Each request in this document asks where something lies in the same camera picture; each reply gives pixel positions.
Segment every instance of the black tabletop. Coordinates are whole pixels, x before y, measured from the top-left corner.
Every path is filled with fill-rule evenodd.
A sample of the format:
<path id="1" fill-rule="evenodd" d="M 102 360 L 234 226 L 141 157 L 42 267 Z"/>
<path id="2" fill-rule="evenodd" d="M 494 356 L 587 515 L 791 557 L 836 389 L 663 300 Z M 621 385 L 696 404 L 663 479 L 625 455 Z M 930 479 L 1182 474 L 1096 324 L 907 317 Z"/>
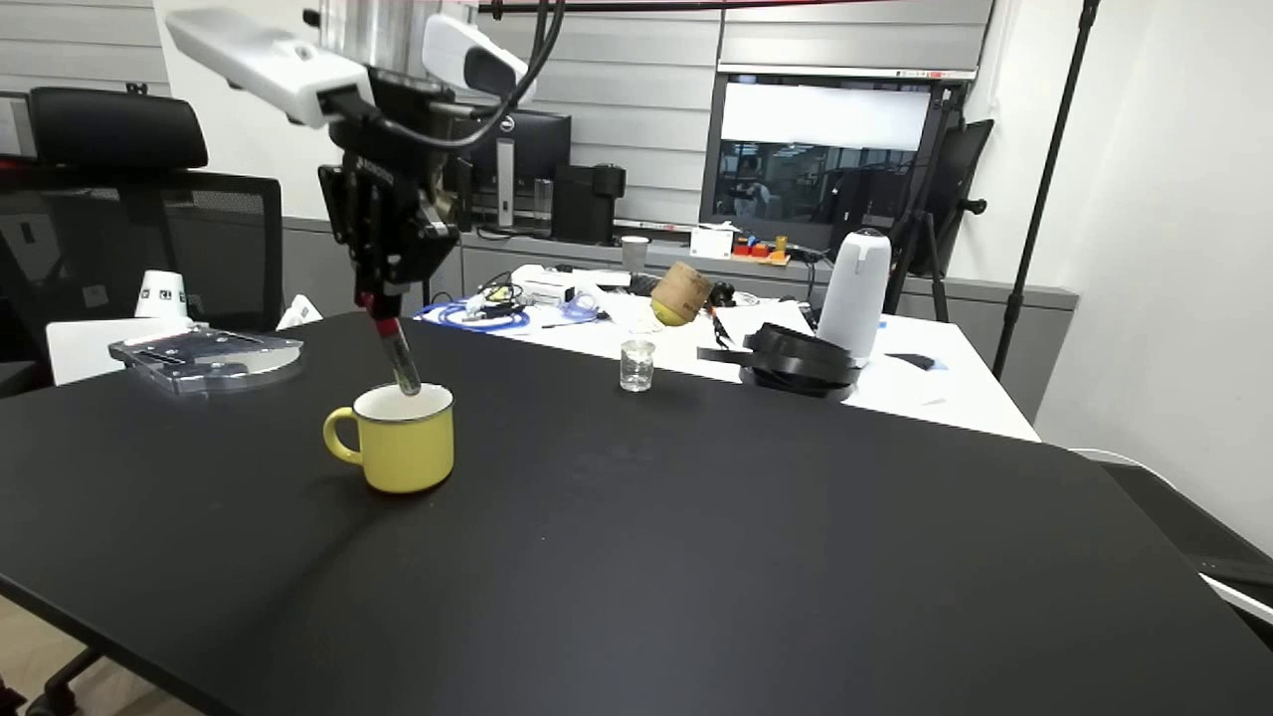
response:
<path id="1" fill-rule="evenodd" d="M 126 378 L 0 404 L 0 590 L 210 712 L 1270 712 L 1273 662 L 1092 467 L 412 329 L 456 474 L 375 499 L 330 405 Z"/>

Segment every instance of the cable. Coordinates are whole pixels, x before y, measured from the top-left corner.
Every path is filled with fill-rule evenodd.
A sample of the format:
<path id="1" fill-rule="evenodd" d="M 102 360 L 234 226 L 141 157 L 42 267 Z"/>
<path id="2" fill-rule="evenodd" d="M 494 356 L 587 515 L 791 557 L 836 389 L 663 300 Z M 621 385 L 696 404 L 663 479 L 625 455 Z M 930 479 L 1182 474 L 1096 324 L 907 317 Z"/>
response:
<path id="1" fill-rule="evenodd" d="M 506 114 L 519 104 L 519 97 L 533 88 L 533 79 L 545 72 L 550 56 L 558 48 L 560 23 L 564 23 L 564 0 L 558 0 L 554 30 L 550 30 L 542 53 L 533 53 L 533 60 L 529 60 L 519 84 L 514 88 L 514 97 L 473 134 L 437 141 L 437 134 L 408 130 L 408 129 L 403 129 L 392 118 L 380 118 L 380 130 L 389 130 L 399 141 L 408 141 L 408 144 L 420 144 L 420 148 L 437 148 L 437 152 L 468 152 L 468 148 L 486 144 L 506 125 Z"/>

